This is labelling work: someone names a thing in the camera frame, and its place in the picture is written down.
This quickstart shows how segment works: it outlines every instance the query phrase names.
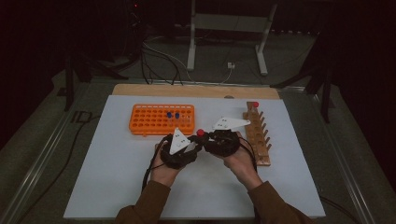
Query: hand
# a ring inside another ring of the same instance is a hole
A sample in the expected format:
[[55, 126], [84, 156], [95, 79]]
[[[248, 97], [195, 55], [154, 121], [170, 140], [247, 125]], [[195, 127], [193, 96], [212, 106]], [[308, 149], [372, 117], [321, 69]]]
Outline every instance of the hand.
[[[238, 137], [242, 137], [240, 132], [237, 132], [237, 134]], [[241, 139], [240, 143], [250, 149], [244, 140]], [[219, 158], [224, 160], [224, 165], [231, 169], [247, 190], [255, 189], [262, 184], [262, 180], [254, 170], [250, 155], [243, 148], [238, 148], [231, 156]]]
[[166, 164], [163, 164], [163, 161], [161, 160], [161, 150], [163, 150], [163, 146], [161, 146], [160, 150], [158, 151], [157, 157], [155, 158], [152, 167], [156, 167], [159, 165], [161, 166], [151, 170], [150, 180], [159, 182], [170, 188], [175, 182], [176, 176], [181, 171], [181, 169], [176, 170], [167, 167]]

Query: test tube rack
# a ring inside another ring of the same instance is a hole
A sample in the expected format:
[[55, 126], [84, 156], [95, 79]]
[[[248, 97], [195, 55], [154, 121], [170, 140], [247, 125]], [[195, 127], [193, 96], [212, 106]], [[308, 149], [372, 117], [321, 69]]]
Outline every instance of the test tube rack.
[[165, 135], [179, 128], [184, 134], [194, 131], [193, 105], [146, 105], [133, 107], [129, 129], [135, 135]]
[[268, 144], [270, 137], [267, 136], [268, 130], [265, 130], [263, 112], [259, 114], [258, 106], [258, 102], [247, 102], [247, 112], [243, 113], [243, 117], [250, 120], [250, 124], [245, 126], [245, 130], [247, 140], [253, 147], [257, 165], [269, 166], [271, 161], [268, 151], [272, 145]]

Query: white paper triangle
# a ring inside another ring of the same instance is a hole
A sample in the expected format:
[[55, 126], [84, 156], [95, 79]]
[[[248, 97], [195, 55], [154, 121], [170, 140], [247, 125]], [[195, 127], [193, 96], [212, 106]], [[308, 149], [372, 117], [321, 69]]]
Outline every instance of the white paper triangle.
[[180, 131], [179, 128], [175, 128], [171, 150], [169, 153], [173, 155], [179, 152], [183, 147], [188, 146], [189, 144], [190, 140]]
[[213, 125], [214, 130], [229, 130], [232, 128], [237, 128], [241, 126], [245, 126], [250, 124], [250, 120], [248, 119], [230, 119], [230, 118], [221, 118], [218, 122]]

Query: brown sleeve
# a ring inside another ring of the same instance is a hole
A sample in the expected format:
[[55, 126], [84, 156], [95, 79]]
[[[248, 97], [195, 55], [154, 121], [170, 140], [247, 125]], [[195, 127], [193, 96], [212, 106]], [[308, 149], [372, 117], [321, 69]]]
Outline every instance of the brown sleeve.
[[262, 224], [314, 223], [302, 212], [285, 203], [268, 181], [249, 191], [248, 195], [260, 214]]
[[116, 224], [157, 223], [166, 204], [170, 188], [155, 181], [149, 181], [135, 206], [122, 208], [116, 217]]

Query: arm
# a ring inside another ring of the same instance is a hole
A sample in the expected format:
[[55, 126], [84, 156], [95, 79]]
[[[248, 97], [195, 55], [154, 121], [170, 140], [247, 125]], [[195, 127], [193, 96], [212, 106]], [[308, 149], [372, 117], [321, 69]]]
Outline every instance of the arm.
[[[152, 167], [163, 164], [160, 153]], [[135, 205], [122, 208], [117, 214], [116, 224], [157, 223], [168, 199], [170, 187], [180, 170], [161, 165], [151, 170], [150, 181]]]
[[[241, 144], [248, 148], [244, 141]], [[262, 223], [313, 223], [309, 217], [285, 203], [269, 182], [262, 182], [244, 149], [240, 147], [233, 155], [222, 159], [246, 187]]]

